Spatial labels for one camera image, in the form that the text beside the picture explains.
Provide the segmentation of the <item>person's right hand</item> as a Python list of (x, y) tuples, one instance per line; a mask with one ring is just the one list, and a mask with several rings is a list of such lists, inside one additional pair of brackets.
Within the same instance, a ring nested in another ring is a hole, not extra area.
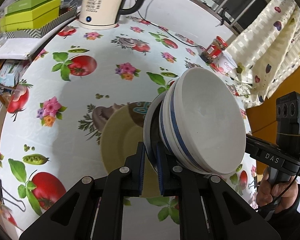
[(269, 172), (265, 168), (263, 172), (263, 178), (258, 187), (256, 195), (256, 203), (259, 207), (263, 207), (271, 203), (276, 197), (278, 197), (289, 185), (291, 187), (281, 196), (280, 203), (275, 209), (275, 213), (279, 213), (293, 206), (298, 196), (298, 184), (297, 181), (293, 181), (292, 177), (287, 183), (279, 183), (274, 186), (268, 181)]

